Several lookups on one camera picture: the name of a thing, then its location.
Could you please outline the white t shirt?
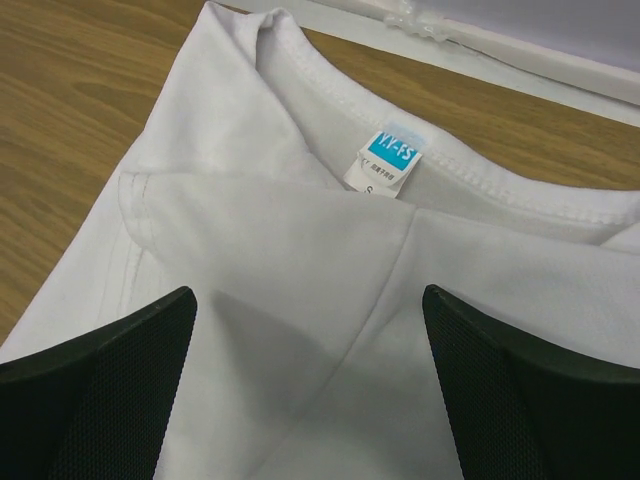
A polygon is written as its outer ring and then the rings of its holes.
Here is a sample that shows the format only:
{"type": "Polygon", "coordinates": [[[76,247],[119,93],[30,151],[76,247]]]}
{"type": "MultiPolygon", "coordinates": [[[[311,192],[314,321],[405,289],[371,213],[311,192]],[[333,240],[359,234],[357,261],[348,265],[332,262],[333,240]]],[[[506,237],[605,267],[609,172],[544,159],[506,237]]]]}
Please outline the white t shirt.
{"type": "Polygon", "coordinates": [[[458,479],[430,284],[637,366],[639,195],[513,174],[342,74],[288,12],[209,2],[1,356],[187,285],[158,478],[458,479]]]}

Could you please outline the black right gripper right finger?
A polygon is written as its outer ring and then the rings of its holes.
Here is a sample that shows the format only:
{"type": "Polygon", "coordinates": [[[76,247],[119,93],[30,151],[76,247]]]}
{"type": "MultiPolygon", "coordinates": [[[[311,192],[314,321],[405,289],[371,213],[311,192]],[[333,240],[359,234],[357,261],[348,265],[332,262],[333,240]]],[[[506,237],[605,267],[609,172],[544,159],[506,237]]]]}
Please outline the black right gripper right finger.
{"type": "Polygon", "coordinates": [[[638,478],[637,369],[545,341],[436,285],[422,308],[464,478],[638,478]]]}

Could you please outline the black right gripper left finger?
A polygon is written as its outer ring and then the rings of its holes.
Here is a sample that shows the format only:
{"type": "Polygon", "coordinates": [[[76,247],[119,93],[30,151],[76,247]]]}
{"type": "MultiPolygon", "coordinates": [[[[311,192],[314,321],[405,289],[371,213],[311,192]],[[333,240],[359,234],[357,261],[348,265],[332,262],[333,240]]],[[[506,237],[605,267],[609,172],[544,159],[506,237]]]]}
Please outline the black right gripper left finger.
{"type": "Polygon", "coordinates": [[[197,312],[180,287],[1,366],[4,479],[151,479],[197,312]]]}

